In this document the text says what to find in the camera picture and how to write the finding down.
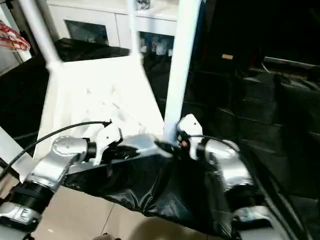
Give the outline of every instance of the tiled floor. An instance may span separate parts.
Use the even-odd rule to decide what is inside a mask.
[[[92,240],[103,233],[122,240],[217,240],[65,187],[60,187],[54,195],[33,237],[36,240]]]
[[[3,179],[3,181],[0,182],[0,198],[4,199],[10,192],[11,188],[17,185],[17,183],[18,183],[17,179],[15,179],[10,174],[7,175]]]

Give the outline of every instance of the white cabinet door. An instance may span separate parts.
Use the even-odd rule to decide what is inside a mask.
[[[115,17],[119,33],[120,47],[131,49],[132,43],[128,16],[116,14]],[[136,27],[140,32],[174,36],[176,34],[177,22],[138,16],[136,17]]]
[[[60,38],[119,47],[114,13],[49,5]]]

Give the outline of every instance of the white cabinet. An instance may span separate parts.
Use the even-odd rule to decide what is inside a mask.
[[[116,14],[116,23],[118,27],[120,47],[130,49],[131,35],[128,15]],[[136,26],[137,30],[140,32],[174,36],[176,34],[177,22],[138,16],[136,17]]]
[[[49,5],[60,38],[69,38],[119,47],[114,13]]]
[[[48,0],[47,4],[60,38],[131,48],[126,0]],[[157,45],[159,53],[167,54],[176,34],[178,0],[153,0],[150,9],[137,11],[136,16],[145,42],[141,49],[156,52]]]

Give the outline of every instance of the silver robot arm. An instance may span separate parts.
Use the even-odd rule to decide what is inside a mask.
[[[121,132],[113,123],[99,132],[95,142],[72,136],[58,137],[51,151],[39,160],[20,186],[11,190],[10,197],[0,206],[0,240],[33,239],[30,234],[36,230],[42,213],[71,166],[74,172],[99,167],[103,152],[121,139]]]
[[[189,156],[202,162],[220,183],[231,213],[220,225],[229,236],[242,240],[312,239],[293,206],[277,194],[268,173],[246,161],[234,142],[203,137],[192,114],[180,121],[178,132],[180,145],[188,149]]]

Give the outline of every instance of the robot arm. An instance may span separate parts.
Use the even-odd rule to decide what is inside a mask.
[[[97,142],[58,137],[51,151],[40,159],[22,185],[11,190],[8,201],[0,206],[0,240],[32,239],[30,233],[37,228],[70,166],[84,164],[84,170],[98,166],[103,152],[121,139],[121,132],[113,123],[99,132]]]
[[[245,164],[235,143],[202,136],[191,137],[202,135],[202,128],[193,115],[181,120],[178,132],[180,150],[176,152],[175,148],[171,153],[187,152],[191,159],[204,163],[215,173],[232,213],[232,218],[221,223],[226,229],[229,228],[229,235],[243,240],[311,239],[292,206],[270,195],[254,167]],[[0,240],[32,239],[30,233],[41,221],[42,213],[64,176],[104,166],[101,163],[105,150],[116,146],[116,155],[113,152],[109,156],[111,163],[115,164],[154,154],[168,157],[167,152],[172,148],[168,143],[156,144],[149,135],[132,136],[121,141],[121,132],[114,124],[104,128],[95,142],[71,136],[57,138],[51,151],[38,162],[24,183],[11,191],[8,201],[0,206]]]

